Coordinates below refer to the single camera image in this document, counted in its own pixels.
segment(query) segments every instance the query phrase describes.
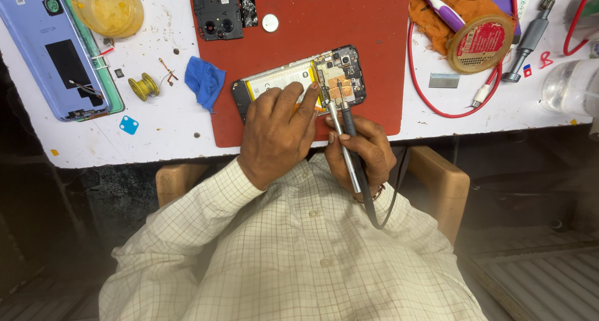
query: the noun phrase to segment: hand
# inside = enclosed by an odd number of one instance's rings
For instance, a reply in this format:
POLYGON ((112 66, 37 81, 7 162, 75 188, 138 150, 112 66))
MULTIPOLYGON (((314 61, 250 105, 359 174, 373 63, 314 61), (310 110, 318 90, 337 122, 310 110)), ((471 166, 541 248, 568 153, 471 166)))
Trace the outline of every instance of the hand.
POLYGON ((282 177, 302 161, 316 136, 314 110, 318 83, 313 83, 304 100, 294 112, 298 98, 304 92, 299 82, 284 90, 271 88, 247 110, 241 153, 237 162, 250 182, 260 190, 282 177))
MULTIPOLYGON (((343 124, 343 118, 339 113, 339 121, 343 124)), ((325 156, 331 167, 331 173, 339 183, 357 199, 363 201, 363 193, 370 192, 376 195, 378 186, 389 180, 389 171, 397 163, 397 159, 391 151, 391 145, 387 140, 385 129, 378 123, 358 115, 353 116, 358 136, 349 136, 337 132, 329 132, 329 145, 326 147, 325 156), (362 189, 362 193, 353 191, 352 180, 349 178, 348 166, 345 164, 341 146, 358 153, 366 162, 366 176, 370 189, 362 189)), ((330 115, 326 117, 326 124, 335 128, 330 115)))

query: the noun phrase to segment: red repair mat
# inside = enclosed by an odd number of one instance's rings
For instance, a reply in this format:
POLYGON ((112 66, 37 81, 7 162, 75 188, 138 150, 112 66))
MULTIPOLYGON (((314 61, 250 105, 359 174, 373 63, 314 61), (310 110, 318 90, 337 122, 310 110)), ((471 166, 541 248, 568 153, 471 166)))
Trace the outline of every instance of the red repair mat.
MULTIPOLYGON (((243 39, 205 41, 198 35, 200 57, 226 71, 214 103, 212 127, 217 147, 238 147, 243 122, 231 83, 344 45, 358 49, 366 99, 352 108, 400 132, 406 62, 409 0, 256 0, 260 25, 243 29, 243 39), (272 13, 279 29, 267 33, 262 17, 272 13)), ((316 141, 328 140, 324 117, 317 120, 316 141)))

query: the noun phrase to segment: workbench surface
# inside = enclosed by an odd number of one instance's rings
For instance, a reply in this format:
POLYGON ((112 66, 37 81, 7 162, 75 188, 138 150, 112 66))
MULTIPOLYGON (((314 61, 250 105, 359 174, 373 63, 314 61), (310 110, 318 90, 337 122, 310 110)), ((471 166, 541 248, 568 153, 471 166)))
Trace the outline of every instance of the workbench surface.
MULTIPOLYGON (((189 0, 142 1, 145 20, 140 31, 127 39, 118 39, 116 50, 108 55, 111 72, 122 69, 125 75, 121 79, 115 77, 115 80, 126 110, 82 123, 65 123, 54 118, 6 26, 0 23, 0 51, 4 62, 10 70, 11 79, 29 113, 37 136, 56 166, 87 168, 105 164, 239 153, 238 147, 216 147, 210 114, 196 103, 195 95, 183 81, 189 57, 199 56, 189 0), (173 49, 178 49, 179 55, 176 55, 173 49), (175 81, 173 87, 165 80, 158 97, 150 98, 145 103, 141 102, 129 87, 127 79, 140 80, 142 72, 146 72, 160 83, 159 81, 167 76, 167 71, 158 58, 162 58, 180 80, 175 81), (134 135, 127 134, 119 128, 123 116, 139 122, 139 129, 134 135), (51 150, 55 150, 58 155, 54 156, 51 150)), ((529 1, 531 7, 522 21, 524 30, 530 20, 535 18, 535 7, 541 0, 529 1)), ((538 107, 543 80, 553 67, 589 57, 588 46, 571 57, 564 57, 562 54, 567 34, 564 12, 569 1, 557 0, 549 16, 550 25, 547 32, 536 51, 526 61, 526 64, 532 65, 533 75, 529 78, 523 77, 518 84, 502 82, 493 99, 474 115, 461 119, 447 119, 434 114, 416 94, 409 70, 406 69, 401 132, 389 137, 389 140, 570 126, 572 123, 591 122, 591 118, 577 115, 547 114, 538 107), (550 59, 555 63, 540 70, 540 56, 544 51, 551 51, 550 59)), ((279 19, 280 22, 285 22, 283 17, 279 19)), ((429 43, 424 35, 414 35, 416 74, 424 94, 441 111, 450 114, 468 111, 466 107, 472 103, 473 97, 488 78, 490 71, 471 76, 463 75, 457 89, 429 89, 430 73, 452 72, 445 60, 426 49, 429 43)), ((505 59, 505 69, 509 69, 511 59, 509 54, 505 59)), ((315 142, 313 146, 324 145, 326 142, 315 142)))

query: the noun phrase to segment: blue cloth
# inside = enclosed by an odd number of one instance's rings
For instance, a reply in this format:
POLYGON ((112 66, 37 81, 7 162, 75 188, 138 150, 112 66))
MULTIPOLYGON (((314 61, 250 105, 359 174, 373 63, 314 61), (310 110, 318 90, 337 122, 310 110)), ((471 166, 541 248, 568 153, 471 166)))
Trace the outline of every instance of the blue cloth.
POLYGON ((202 108, 212 113, 214 101, 225 83, 225 71, 198 57, 191 57, 185 71, 185 83, 195 93, 202 108))

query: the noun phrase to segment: wooden chair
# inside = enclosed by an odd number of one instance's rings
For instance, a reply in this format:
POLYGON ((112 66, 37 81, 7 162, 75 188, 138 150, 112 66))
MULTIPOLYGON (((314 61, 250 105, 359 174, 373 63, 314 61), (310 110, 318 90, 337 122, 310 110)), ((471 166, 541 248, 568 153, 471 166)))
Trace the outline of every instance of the wooden chair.
MULTIPOLYGON (((428 189, 430 214, 441 231, 453 244, 458 235, 466 206, 470 178, 429 147, 410 147, 408 171, 428 189)), ((160 207, 185 195, 206 171, 205 164, 163 166, 156 173, 156 189, 160 207)))

